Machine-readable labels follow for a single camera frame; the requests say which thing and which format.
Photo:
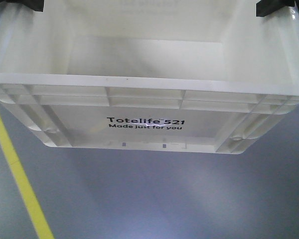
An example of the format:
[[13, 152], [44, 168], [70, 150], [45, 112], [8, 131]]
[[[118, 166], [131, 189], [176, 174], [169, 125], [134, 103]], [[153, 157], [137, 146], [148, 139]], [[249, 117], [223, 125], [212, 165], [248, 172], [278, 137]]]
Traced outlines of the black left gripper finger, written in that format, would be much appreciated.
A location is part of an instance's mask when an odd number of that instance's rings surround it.
[[0, 0], [0, 3], [2, 2], [22, 4], [37, 12], [44, 10], [44, 0]]

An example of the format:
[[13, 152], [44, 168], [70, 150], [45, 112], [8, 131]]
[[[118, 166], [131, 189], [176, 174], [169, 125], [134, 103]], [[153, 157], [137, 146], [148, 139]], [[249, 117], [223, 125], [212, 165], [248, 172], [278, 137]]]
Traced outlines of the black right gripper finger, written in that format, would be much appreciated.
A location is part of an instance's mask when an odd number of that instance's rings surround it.
[[285, 6], [295, 6], [294, 0], [261, 0], [256, 3], [256, 17], [265, 17]]

